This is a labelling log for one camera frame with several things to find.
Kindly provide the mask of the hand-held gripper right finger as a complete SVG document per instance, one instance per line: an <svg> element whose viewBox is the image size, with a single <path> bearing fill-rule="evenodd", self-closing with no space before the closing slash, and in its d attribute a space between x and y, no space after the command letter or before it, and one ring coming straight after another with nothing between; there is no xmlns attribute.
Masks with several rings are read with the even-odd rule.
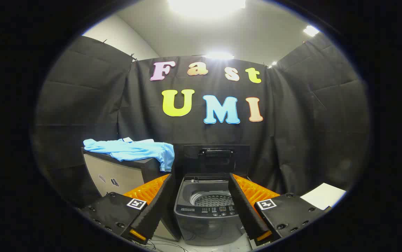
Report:
<svg viewBox="0 0 402 252"><path fill-rule="evenodd" d="M247 236L256 246L297 233L331 210L322 210L292 192L275 193L233 173L228 188Z"/></svg>

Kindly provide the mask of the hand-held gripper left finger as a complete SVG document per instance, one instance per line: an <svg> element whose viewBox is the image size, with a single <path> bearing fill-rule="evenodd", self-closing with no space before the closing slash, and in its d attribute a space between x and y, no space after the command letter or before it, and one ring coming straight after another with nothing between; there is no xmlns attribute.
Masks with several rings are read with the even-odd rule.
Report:
<svg viewBox="0 0 402 252"><path fill-rule="evenodd" d="M124 194L107 193L81 213L116 236L146 245L167 214L174 186L174 176L166 174Z"/></svg>

